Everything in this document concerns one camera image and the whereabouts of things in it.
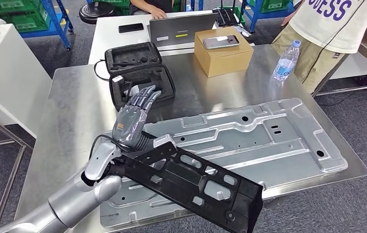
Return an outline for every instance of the green crate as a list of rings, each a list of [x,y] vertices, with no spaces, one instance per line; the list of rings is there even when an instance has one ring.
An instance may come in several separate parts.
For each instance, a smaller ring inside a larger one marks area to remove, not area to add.
[[[40,0],[0,0],[0,14],[36,11],[39,5]]]
[[[175,0],[173,3],[173,12],[180,12],[181,11],[181,1],[180,0]]]
[[[261,9],[259,13],[268,13],[273,11],[285,10],[288,7],[289,0],[262,0]],[[248,0],[250,5],[255,7],[255,0]]]
[[[129,15],[129,6],[128,7],[119,7],[121,13],[123,16],[128,16]]]
[[[232,9],[232,7],[231,6],[224,6],[223,8],[225,8],[225,9]],[[238,19],[239,19],[239,22],[242,24],[242,25],[244,25],[245,26],[245,18],[244,18],[244,16],[239,16],[240,14],[241,14],[241,9],[239,8],[239,7],[235,7],[234,8],[234,13],[235,13],[235,15],[236,15],[236,17],[238,17]]]
[[[105,1],[109,2],[117,8],[120,8],[122,15],[128,16],[129,15],[129,0],[92,0],[93,2],[96,1]],[[173,12],[180,12],[181,11],[181,1],[176,0],[173,3]]]
[[[47,30],[51,21],[42,4],[38,11],[2,14],[0,18],[7,23],[12,23],[20,33]]]
[[[95,1],[105,1],[105,2],[109,2],[114,6],[117,7],[128,7],[129,8],[129,0],[92,0],[93,2]]]

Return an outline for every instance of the khaki pants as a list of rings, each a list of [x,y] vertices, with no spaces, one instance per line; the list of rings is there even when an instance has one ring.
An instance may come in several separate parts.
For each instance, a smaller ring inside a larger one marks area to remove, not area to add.
[[[342,59],[344,54],[324,49],[314,65],[322,47],[303,38],[290,25],[287,25],[279,33],[272,42],[272,46],[281,55],[285,49],[291,46],[294,40],[301,42],[300,56],[295,67],[295,75],[302,82],[305,90],[312,93],[328,72]]]

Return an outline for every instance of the black stool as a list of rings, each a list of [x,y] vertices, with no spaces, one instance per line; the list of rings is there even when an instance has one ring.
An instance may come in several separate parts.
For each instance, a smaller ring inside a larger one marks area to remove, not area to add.
[[[104,1],[91,2],[79,10],[79,17],[88,24],[96,24],[99,17],[116,16],[115,7]]]

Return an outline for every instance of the bottle label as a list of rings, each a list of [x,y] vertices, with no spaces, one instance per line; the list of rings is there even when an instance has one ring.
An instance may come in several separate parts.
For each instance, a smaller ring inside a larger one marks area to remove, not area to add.
[[[276,73],[279,75],[283,75],[283,76],[288,76],[291,73],[292,69],[286,68],[286,67],[282,67],[280,65],[276,66]]]

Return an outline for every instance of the black carrying case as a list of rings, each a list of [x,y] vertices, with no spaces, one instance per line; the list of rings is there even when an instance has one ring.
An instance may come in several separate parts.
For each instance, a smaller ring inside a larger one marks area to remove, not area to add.
[[[142,64],[119,65],[137,61]],[[161,55],[157,47],[151,42],[113,48],[105,52],[106,67],[111,75],[109,89],[112,103],[118,111],[128,102],[128,93],[135,85],[138,85],[139,89],[155,85],[155,91],[160,90],[162,92],[156,98],[152,108],[173,102],[175,85],[168,68],[161,62]],[[122,79],[114,82],[114,78],[119,75],[122,76]]]
[[[122,63],[137,63],[137,65],[122,65]],[[161,54],[152,42],[126,45],[105,51],[106,69],[111,76],[121,75],[135,68],[161,63]]]

